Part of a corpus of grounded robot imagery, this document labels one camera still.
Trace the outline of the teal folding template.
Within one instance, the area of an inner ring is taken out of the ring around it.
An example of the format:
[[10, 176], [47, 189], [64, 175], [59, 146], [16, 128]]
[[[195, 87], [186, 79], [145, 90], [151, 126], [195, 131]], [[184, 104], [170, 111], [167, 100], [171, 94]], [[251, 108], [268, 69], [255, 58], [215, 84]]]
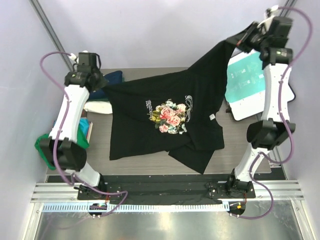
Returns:
[[260, 53], [252, 50], [233, 56], [227, 67], [225, 99], [234, 103], [266, 89]]

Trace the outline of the white board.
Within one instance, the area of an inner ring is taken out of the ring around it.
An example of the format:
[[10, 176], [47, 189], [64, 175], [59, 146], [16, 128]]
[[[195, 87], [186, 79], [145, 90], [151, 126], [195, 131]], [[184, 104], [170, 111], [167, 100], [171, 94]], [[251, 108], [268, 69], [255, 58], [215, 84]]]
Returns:
[[229, 105], [233, 118], [236, 121], [241, 121], [243, 119], [263, 112], [265, 105], [265, 90], [246, 97], [242, 100], [233, 103], [227, 103]]

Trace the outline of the black t shirt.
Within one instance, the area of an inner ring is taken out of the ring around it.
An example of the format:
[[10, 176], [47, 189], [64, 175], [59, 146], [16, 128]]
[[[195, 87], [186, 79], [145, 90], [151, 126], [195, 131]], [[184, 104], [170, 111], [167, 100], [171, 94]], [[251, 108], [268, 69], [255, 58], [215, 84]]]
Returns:
[[166, 151], [203, 174], [225, 146], [216, 120], [235, 46], [219, 42], [188, 69], [103, 88], [112, 107], [111, 160]]

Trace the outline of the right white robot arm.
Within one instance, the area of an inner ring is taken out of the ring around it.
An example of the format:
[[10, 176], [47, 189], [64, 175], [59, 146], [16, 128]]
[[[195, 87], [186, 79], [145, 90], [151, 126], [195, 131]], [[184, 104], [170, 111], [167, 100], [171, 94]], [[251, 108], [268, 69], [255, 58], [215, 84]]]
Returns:
[[212, 187], [221, 197], [243, 198], [254, 193], [253, 177], [270, 151], [285, 140], [293, 140], [295, 123], [290, 122], [288, 100], [282, 95], [289, 85], [293, 51], [286, 47], [293, 21], [274, 17], [263, 23], [253, 22], [245, 30], [227, 38], [229, 44], [249, 53], [258, 52], [265, 79], [265, 100], [262, 116], [246, 133], [248, 147], [242, 160], [226, 183]]

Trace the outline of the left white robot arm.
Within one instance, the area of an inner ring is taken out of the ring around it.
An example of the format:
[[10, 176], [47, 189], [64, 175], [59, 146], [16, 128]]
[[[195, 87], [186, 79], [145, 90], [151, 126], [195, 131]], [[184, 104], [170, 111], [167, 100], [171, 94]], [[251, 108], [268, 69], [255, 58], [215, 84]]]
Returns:
[[64, 94], [57, 120], [48, 138], [41, 139], [39, 147], [45, 158], [53, 164], [61, 178], [70, 186], [76, 178], [89, 187], [89, 194], [100, 200], [107, 192], [103, 176], [87, 163], [86, 149], [78, 144], [78, 127], [82, 111], [95, 84], [103, 81], [101, 74], [69, 72], [65, 76]]

